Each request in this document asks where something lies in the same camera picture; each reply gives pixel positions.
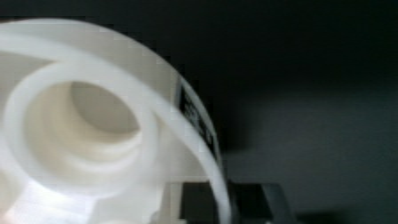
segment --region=black surface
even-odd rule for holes
[[[259,184],[236,184],[234,185],[236,206],[239,211],[239,219],[252,219],[255,223],[271,221],[273,215],[270,212],[266,196]]]
[[[3,0],[0,14],[136,38],[207,104],[232,179],[278,182],[305,217],[396,223],[398,1]]]
[[[188,224],[216,224],[215,197],[207,183],[183,183],[179,218]]]
[[[266,202],[271,212],[271,223],[275,224],[298,224],[294,214],[289,209],[289,202],[284,196],[282,187],[278,184],[261,185]]]

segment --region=dark background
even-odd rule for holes
[[[1,0],[127,34],[202,97],[236,181],[305,223],[398,223],[398,1]]]

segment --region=white plastic casing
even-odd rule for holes
[[[179,223],[177,183],[204,181],[229,223],[202,103],[124,35],[60,19],[0,24],[0,115],[0,223]]]

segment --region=roll hole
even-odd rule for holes
[[[26,110],[24,136],[40,165],[67,182],[110,183],[131,169],[140,126],[126,104],[99,86],[67,82],[40,92]]]

